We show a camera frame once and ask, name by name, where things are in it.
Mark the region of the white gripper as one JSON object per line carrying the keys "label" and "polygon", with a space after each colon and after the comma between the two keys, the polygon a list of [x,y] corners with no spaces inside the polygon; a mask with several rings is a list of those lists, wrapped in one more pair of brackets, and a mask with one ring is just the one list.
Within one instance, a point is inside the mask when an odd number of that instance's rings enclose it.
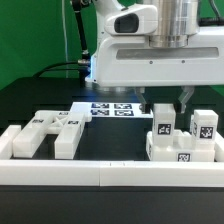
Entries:
{"label": "white gripper", "polygon": [[175,106],[184,113],[199,85],[224,84],[224,18],[200,18],[197,3],[97,3],[93,80],[135,87],[143,114],[147,86],[183,86]]}

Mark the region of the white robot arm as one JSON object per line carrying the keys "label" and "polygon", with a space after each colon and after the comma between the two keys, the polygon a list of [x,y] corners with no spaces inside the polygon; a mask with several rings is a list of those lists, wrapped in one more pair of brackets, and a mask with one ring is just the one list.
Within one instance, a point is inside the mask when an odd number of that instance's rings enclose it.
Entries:
{"label": "white robot arm", "polygon": [[224,85],[224,24],[199,19],[199,0],[92,0],[97,49],[87,82],[103,88],[180,86],[184,112],[200,85]]}

